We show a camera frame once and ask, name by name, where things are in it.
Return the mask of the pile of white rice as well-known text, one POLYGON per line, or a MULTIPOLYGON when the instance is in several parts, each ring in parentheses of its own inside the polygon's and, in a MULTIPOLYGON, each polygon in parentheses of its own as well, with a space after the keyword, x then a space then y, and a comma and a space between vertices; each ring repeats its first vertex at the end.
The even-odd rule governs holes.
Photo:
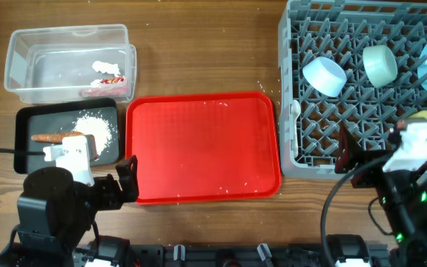
POLYGON ((73 123, 72 131, 92 135, 95 139, 96 152, 99 156, 113 143, 113 129, 107 119, 101 116, 85 114, 73 123))

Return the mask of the blue bowl with rice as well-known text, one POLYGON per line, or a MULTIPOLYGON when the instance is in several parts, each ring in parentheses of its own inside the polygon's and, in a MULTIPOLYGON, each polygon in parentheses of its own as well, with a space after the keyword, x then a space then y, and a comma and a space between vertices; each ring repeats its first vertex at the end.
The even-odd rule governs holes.
POLYGON ((323 56, 308 63, 302 74, 314 89, 329 97, 338 96, 347 81, 345 71, 335 61, 323 56))

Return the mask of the orange carrot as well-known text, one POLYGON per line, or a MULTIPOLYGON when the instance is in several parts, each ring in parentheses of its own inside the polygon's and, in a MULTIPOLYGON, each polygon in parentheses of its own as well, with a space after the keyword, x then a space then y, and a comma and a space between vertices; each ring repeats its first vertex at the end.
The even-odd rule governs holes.
POLYGON ((72 136, 81 136, 82 132, 78 131, 71 131, 71 132, 64 132, 64 133, 41 133, 41 134, 35 134, 31 136, 31 140, 34 142, 45 142, 45 143, 52 143, 52 144, 61 144, 62 140, 65 137, 72 137, 72 136))

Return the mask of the red snack wrapper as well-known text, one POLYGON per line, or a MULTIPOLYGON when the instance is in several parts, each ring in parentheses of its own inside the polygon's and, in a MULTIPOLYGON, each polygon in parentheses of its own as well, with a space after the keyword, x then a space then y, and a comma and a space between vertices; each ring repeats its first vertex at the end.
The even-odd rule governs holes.
POLYGON ((128 82, 124 76, 115 76, 106 79, 95 79, 90 88, 82 90, 79 95, 84 98, 102 96, 123 96, 128 93, 128 82))

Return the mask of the light green bowl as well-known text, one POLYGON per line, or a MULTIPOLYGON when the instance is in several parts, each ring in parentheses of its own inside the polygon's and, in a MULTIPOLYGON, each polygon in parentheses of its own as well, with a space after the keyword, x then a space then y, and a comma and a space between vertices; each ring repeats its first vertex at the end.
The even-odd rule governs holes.
POLYGON ((397 78, 397 62, 386 45, 366 47, 363 50, 363 65, 368 80, 375 88, 381 88, 397 78))

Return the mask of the white tissue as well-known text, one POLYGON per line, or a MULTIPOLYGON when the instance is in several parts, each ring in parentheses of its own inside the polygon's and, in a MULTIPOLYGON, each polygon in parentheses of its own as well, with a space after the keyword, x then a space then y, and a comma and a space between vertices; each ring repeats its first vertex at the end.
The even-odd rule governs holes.
POLYGON ((106 74, 110 74, 110 75, 114 75, 114 76, 120 76, 121 75, 119 66, 117 64, 95 61, 92 64, 92 68, 96 72, 100 72, 100 73, 106 73, 106 74))

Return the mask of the white plastic spoon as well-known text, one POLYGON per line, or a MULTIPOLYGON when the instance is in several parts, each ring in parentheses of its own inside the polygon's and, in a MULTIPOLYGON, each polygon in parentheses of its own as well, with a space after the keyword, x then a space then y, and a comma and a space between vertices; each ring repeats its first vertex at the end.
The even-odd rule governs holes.
POLYGON ((301 114, 301 106, 297 100, 293 100, 290 109, 290 124, 291 124, 291 151, 294 158, 299 155, 298 135, 297 135, 297 120, 301 114))

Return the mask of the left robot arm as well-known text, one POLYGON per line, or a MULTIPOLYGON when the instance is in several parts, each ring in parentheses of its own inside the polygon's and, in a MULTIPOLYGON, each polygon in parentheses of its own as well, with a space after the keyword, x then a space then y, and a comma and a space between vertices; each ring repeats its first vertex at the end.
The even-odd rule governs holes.
POLYGON ((0 253, 0 266, 134 266, 130 241, 102 236, 100 211, 119 210, 139 196, 135 156, 116 166, 118 178, 77 182, 64 168, 29 174, 18 198, 19 224, 0 253))

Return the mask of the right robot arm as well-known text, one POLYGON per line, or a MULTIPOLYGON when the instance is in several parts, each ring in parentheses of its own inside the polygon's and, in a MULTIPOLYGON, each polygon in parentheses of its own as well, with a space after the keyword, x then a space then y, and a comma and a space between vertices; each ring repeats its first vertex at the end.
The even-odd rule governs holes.
POLYGON ((320 236, 327 266, 346 263, 332 237, 326 234, 327 213, 345 182, 354 188, 374 188, 385 212, 391 236, 398 244, 390 253, 392 266, 427 266, 427 180, 418 183, 427 162, 427 121, 399 122, 391 130, 392 151, 364 151, 345 126, 340 127, 340 155, 335 171, 342 174, 326 198, 320 236))

